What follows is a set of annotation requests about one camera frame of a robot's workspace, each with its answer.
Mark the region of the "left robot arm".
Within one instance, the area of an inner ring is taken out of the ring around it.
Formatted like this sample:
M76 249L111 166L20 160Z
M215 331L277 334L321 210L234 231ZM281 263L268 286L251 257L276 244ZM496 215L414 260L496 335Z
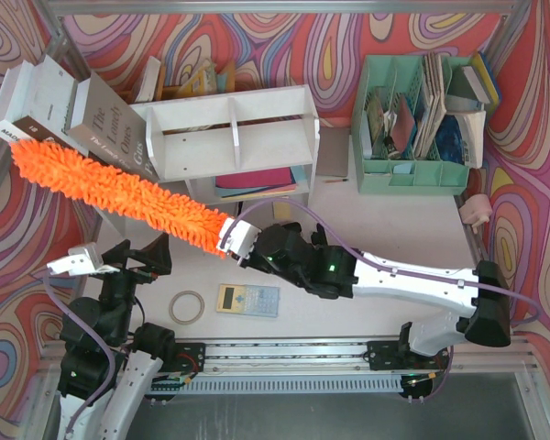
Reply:
M175 352L175 334L166 327L144 323L135 332L129 330L136 289L171 269L166 233L142 249L124 240L98 254L89 243L48 263L44 285L63 312L60 439L126 437L153 377ZM52 276L63 273L101 280L99 297L63 303L50 284Z

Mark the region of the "orange chenille duster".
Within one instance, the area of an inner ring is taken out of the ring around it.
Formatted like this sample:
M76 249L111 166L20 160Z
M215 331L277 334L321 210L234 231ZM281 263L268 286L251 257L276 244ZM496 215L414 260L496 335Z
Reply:
M226 255L218 244L228 214L55 142L23 139L11 143L10 149L20 175L32 183L109 213L143 221L206 253L221 258Z

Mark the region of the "black T-shaped clip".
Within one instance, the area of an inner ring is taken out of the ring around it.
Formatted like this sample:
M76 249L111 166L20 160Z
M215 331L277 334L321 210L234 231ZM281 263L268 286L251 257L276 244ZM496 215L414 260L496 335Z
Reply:
M316 249L328 247L326 231L320 223L316 224L315 230L311 233L311 243Z

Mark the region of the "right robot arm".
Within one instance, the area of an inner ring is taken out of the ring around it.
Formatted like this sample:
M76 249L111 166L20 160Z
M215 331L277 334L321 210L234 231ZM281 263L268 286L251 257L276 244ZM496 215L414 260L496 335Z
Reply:
M509 299L495 264L475 269L439 269L377 257L330 245L319 226L310 241L294 225L259 229L239 222L227 250L248 267L272 274L321 299L387 297L440 308L433 317L403 324L400 350L432 357L469 342L506 347L511 342Z

